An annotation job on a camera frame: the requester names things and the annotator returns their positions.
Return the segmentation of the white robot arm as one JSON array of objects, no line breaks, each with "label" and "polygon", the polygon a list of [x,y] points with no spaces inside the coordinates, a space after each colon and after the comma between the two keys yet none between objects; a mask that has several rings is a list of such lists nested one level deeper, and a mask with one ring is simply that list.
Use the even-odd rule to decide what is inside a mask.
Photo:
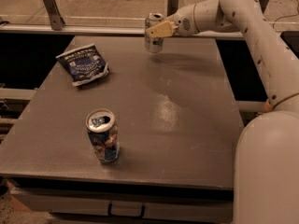
[{"label": "white robot arm", "polygon": [[253,119],[235,151],[233,224],[299,224],[299,60],[264,17],[259,0],[209,0],[146,30],[151,38],[239,31],[270,111]]}]

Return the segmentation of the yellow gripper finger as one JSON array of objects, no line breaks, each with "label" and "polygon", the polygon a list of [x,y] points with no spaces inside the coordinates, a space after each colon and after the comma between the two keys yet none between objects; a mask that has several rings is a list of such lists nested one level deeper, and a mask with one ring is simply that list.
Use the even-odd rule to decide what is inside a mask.
[{"label": "yellow gripper finger", "polygon": [[178,26],[173,21],[162,21],[146,30],[146,35],[151,38],[164,38],[172,36]]}]

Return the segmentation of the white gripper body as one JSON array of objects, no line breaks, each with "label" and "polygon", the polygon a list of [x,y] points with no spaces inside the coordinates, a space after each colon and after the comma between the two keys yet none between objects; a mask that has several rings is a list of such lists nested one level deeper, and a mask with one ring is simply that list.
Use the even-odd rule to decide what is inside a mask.
[{"label": "white gripper body", "polygon": [[181,36],[196,35],[199,33],[195,24],[195,5],[188,5],[177,10],[167,19],[177,26],[177,33]]}]

